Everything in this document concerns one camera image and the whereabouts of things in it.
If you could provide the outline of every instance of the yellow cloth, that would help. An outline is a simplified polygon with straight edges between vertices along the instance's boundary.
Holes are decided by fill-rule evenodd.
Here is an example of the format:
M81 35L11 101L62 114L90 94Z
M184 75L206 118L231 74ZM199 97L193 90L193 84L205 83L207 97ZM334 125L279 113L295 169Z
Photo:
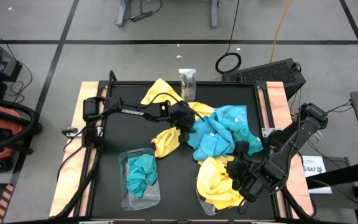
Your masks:
M169 93L173 97L175 97L178 101L183 100L182 97L180 97L166 81L159 78L150 87L150 89L147 91L146 95L144 96L143 100L140 103L143 105L149 104L153 100L153 98L157 96L157 94L159 93ZM166 100L168 100L171 103L171 105L174 105L176 103L175 99L173 99L171 96L168 96L166 94L161 94L158 97L156 97L153 103L161 103ZM201 117L209 116L212 113L214 113L214 108L205 105L203 103L191 102L189 103L189 107L195 110ZM170 128L158 134L157 137L155 137L152 140L152 143L155 144L155 148L156 148L155 156L157 158L161 158L173 152L180 145L179 135L180 135L180 130L176 128Z
M232 179L227 175L224 163L208 157L197 176L197 191L217 209L238 206L243 197L231 188Z
M218 158L215 158L217 161L222 162L224 166L227 166L227 162L233 161L234 156L219 156ZM203 165L204 161L198 161L198 165Z

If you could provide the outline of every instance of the concrete floor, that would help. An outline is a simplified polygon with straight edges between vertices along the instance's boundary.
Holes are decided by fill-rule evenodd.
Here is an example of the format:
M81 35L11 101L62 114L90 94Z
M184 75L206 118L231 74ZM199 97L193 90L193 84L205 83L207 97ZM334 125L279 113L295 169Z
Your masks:
M32 141L34 153L24 162L5 222L45 219L55 191L56 174L62 162L66 139L60 131L71 125L76 98L82 81L106 80L114 70L118 80L178 80L179 68L197 69L197 80L220 80L215 61L226 51L226 44L64 44L67 40L228 40L235 0L222 0L218 10L219 27L210 29L209 3L199 0L162 0L163 7L152 17L122 28L113 22L119 1L111 0L0 0L0 36L6 40L28 41L11 44L15 56L31 70L34 80L23 94L24 105L41 111L44 131ZM73 20L70 9L74 7ZM272 40L286 0L241 0L235 40ZM145 1L147 9L158 1ZM347 6L358 27L358 1ZM139 2L132 1L138 14ZM65 24L68 33L64 33ZM324 41L279 44L274 60L293 58L301 63L307 80L302 102L313 102L324 110L345 103L351 91L358 91L358 40L340 0L294 0L284 20L279 40L351 40L326 45ZM269 61L271 44L244 42L231 51L241 54L242 68ZM221 69L230 68L227 59ZM28 71L19 77L29 81ZM50 84L46 98L40 99L44 85ZM358 163L358 124L352 110L329 115L324 140L316 146L327 156L348 157ZM302 154L316 155L308 146ZM0 174L0 183L11 181L11 173ZM353 212L318 208L322 220L356 222Z

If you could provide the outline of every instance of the teal towel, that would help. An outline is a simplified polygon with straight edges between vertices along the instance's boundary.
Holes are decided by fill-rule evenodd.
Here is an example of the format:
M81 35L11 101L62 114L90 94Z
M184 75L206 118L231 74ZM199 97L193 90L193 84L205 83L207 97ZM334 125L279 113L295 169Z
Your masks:
M148 185L153 185L157 180L157 166L154 156L144 154L128 159L129 175L127 188L135 197L143 197Z
M223 106L216 108L204 121L193 125L187 143L195 150L194 160L202 161L212 157L226 156L234 150L235 142L248 141L248 154L263 149L262 143L249 131L246 106Z

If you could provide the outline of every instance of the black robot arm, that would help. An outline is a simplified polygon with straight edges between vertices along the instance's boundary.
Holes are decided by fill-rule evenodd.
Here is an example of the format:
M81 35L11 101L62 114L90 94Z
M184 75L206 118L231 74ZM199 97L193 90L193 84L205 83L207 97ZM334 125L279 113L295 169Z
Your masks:
M298 119L284 130L272 131L268 136L268 148L274 152L261 159L248 155L249 143L237 142L235 159L227 163L227 173L233 179L232 188L248 201L266 197L283 190L284 196L300 217L306 213L296 203L285 184L288 180L290 161L310 136L327 126L327 114L314 104L303 104Z
M102 113L99 113L99 103L101 101L104 102L106 109ZM166 121L177 129L180 129L179 142L185 143L189 138L191 127L193 127L194 123L196 122L195 116L199 116L202 119L202 117L193 109L191 109L189 104L183 100L177 100L177 103L174 105L171 105L169 101L164 101L162 103L151 102L148 105L130 104L124 102L124 100L121 98L116 99L112 105L108 105L111 103L109 101L109 98L103 98L99 96L84 100L84 121L89 124L99 119L103 119L113 113L124 113L128 115L141 116L152 122Z

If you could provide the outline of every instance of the spray bottle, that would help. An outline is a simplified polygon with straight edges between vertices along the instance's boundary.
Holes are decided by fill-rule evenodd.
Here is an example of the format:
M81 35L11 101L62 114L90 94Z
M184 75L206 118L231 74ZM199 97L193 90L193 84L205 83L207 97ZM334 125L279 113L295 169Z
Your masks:
M179 69L181 79L181 97L187 101L192 102L196 98L196 79L194 68L183 68Z

